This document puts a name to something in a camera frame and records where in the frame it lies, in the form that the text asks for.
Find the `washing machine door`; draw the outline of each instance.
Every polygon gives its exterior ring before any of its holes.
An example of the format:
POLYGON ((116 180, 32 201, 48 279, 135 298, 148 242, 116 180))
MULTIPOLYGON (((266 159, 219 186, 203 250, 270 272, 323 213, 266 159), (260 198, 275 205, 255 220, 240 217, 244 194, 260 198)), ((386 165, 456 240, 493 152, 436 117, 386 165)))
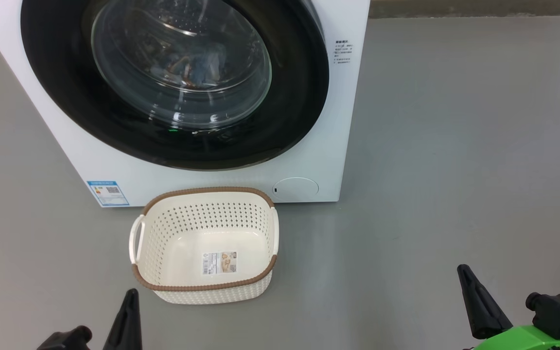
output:
POLYGON ((300 0, 23 0, 36 77, 79 126, 164 166, 277 157, 312 128, 329 65, 300 0))

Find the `transparent glass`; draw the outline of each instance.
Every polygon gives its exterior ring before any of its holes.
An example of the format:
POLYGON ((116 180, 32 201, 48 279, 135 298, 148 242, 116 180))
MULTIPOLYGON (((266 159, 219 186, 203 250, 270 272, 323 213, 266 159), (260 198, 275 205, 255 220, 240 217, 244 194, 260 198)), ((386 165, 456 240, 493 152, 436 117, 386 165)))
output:
POLYGON ((231 126, 271 84, 263 40, 222 0, 110 0, 91 42, 111 88, 174 128, 231 126))

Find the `front-loading washing machine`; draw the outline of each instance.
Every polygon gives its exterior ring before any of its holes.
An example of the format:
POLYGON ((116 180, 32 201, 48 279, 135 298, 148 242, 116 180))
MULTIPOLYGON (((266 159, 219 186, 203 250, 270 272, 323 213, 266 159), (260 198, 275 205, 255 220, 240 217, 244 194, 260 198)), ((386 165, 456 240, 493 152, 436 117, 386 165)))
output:
POLYGON ((368 7, 0 0, 0 52, 103 207, 208 186, 337 201, 368 7))

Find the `gray floor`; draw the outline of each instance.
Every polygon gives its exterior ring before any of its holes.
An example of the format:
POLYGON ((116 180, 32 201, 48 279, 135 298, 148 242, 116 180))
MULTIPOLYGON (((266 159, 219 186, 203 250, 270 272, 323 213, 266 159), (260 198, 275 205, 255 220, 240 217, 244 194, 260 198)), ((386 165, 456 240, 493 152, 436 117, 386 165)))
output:
POLYGON ((560 293, 560 18, 370 22, 343 186, 280 206, 258 299, 165 303, 129 266, 139 210, 98 208, 0 58, 0 349, 78 324, 100 349, 137 287, 148 350, 460 350, 459 263, 529 323, 560 293))

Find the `laundry basket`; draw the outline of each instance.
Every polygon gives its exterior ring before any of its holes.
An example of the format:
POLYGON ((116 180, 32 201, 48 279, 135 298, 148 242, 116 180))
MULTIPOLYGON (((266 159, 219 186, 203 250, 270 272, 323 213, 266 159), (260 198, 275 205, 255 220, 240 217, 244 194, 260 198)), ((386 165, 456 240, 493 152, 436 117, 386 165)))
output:
POLYGON ((131 227, 129 256, 138 281, 169 303, 231 303, 265 291, 278 234, 262 191, 189 189, 147 204, 131 227))

